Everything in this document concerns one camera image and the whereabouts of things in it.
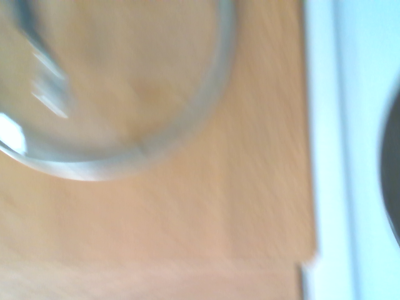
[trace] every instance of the wooden surface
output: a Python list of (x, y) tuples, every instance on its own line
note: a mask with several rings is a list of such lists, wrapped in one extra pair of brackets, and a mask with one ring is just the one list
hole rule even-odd
[(282, 264), (0, 267), (2, 299), (300, 300), (299, 285)]
[[(28, 286), (40, 286), (42, 277), (30, 274), (54, 273), (61, 284), (88, 278), (79, 268), (68, 271), (76, 264), (100, 264), (109, 278), (114, 275), (106, 263), (157, 269), (184, 262), (189, 269), (166, 268), (159, 280), (162, 286), (172, 281), (165, 287), (171, 299), (187, 299), (185, 293), (189, 299), (223, 299), (218, 293), (232, 290), (247, 299), (299, 296), (296, 264), (315, 249), (301, 3), (236, 3), (236, 58), (226, 93), (207, 124), (168, 157), (124, 179), (76, 182), (0, 155), (4, 278), (17, 268)], [(255, 259), (284, 264), (244, 272)], [(244, 267), (234, 270), (186, 267), (238, 260)], [(169, 292), (163, 288), (157, 296), (158, 289), (142, 287), (146, 270), (134, 268), (120, 280), (135, 281), (134, 294), (155, 292), (143, 299), (164, 298)], [(216, 285), (207, 290), (211, 281)]]

